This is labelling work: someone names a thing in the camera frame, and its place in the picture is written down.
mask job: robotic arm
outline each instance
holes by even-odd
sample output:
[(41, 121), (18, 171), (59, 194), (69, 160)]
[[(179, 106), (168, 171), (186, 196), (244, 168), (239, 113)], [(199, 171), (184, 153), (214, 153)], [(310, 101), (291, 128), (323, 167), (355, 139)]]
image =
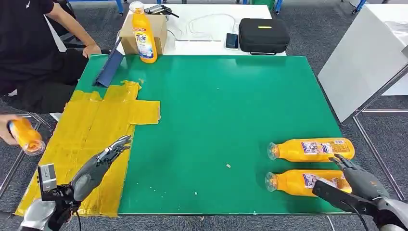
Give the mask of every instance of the robotic arm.
[(99, 186), (105, 173), (129, 146), (130, 136), (123, 136), (94, 155), (77, 172), (69, 184), (57, 185), (54, 165), (38, 167), (41, 199), (35, 200), (24, 215), (20, 231), (58, 231), (73, 213), (78, 215), (81, 202)]
[(343, 211), (357, 213), (366, 230), (369, 229), (361, 214), (372, 216), (381, 231), (408, 231), (408, 205), (389, 198), (378, 179), (362, 167), (339, 154), (335, 156), (330, 160), (344, 173), (353, 189), (352, 194), (320, 180), (316, 182), (313, 194)]

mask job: robotic finger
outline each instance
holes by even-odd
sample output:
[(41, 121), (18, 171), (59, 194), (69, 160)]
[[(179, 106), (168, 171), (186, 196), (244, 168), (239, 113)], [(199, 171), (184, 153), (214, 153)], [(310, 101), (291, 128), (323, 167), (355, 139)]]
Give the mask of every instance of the robotic finger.
[(351, 162), (351, 160), (343, 157), (340, 154), (334, 154), (334, 156), (337, 157), (341, 161), (341, 163), (343, 163), (343, 165), (346, 166), (346, 167), (350, 167), (352, 169), (358, 169), (358, 170), (361, 170), (361, 171), (365, 171), (365, 169), (360, 167), (360, 165), (354, 164), (353, 162)]
[(338, 160), (338, 159), (336, 159), (334, 157), (330, 157), (329, 160), (332, 161), (333, 163), (335, 163), (339, 167), (339, 169), (341, 171), (343, 171), (344, 169), (347, 168), (347, 166), (344, 165), (342, 161), (340, 161), (340, 160)]
[(101, 153), (96, 157), (99, 162), (114, 162), (118, 156), (126, 149), (129, 149), (130, 146), (125, 146), (125, 144), (130, 143), (130, 136), (122, 136), (117, 141), (112, 143), (109, 147), (105, 148)]

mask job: yellow tape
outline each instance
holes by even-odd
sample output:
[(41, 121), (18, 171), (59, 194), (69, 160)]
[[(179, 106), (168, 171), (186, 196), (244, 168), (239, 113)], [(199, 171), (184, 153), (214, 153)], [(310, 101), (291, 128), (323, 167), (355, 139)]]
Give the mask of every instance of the yellow tape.
[(136, 100), (130, 107), (130, 124), (158, 124), (160, 119), (160, 101)]
[[(157, 124), (160, 102), (136, 100), (139, 83), (110, 86), (102, 100), (97, 92), (75, 91), (67, 104), (39, 165), (54, 163), (58, 184), (66, 184), (92, 156), (123, 135), (133, 135), (134, 124)], [(83, 216), (117, 216), (130, 151), (112, 164), (98, 188), (82, 202)], [(37, 172), (15, 214), (22, 216), (40, 198)]]

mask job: orange plastic bottle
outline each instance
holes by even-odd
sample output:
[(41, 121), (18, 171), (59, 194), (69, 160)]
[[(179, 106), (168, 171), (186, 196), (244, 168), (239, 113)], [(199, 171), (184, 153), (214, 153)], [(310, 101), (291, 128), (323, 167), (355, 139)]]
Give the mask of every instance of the orange plastic bottle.
[(144, 14), (144, 5), (140, 1), (135, 1), (129, 5), (129, 9), (133, 12), (133, 33), (136, 37), (140, 59), (148, 64), (154, 63), (157, 60), (156, 44), (150, 21)]
[(347, 159), (354, 157), (354, 146), (346, 138), (293, 139), (282, 144), (270, 143), (270, 159), (286, 159), (292, 162), (330, 162), (329, 157), (341, 154)]
[(269, 172), (265, 177), (268, 191), (282, 190), (295, 196), (315, 196), (312, 193), (317, 180), (322, 180), (344, 192), (352, 189), (339, 170), (289, 170), (282, 174)]
[(45, 143), (40, 133), (33, 129), (28, 119), (10, 120), (7, 127), (27, 155), (38, 155), (45, 150)]

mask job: green table mat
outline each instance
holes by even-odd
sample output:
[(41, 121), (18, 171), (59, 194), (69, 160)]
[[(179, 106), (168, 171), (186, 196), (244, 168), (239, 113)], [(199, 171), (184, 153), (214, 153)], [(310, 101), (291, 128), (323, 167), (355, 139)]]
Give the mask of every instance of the green table mat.
[[(104, 94), (91, 84), (105, 61), (91, 58), (77, 90)], [(112, 84), (125, 79), (143, 80), (138, 99), (161, 101), (162, 118), (135, 128), (119, 214), (341, 212), (265, 188), (269, 171), (337, 169), (267, 155), (269, 142), (342, 136), (305, 57), (126, 56)]]

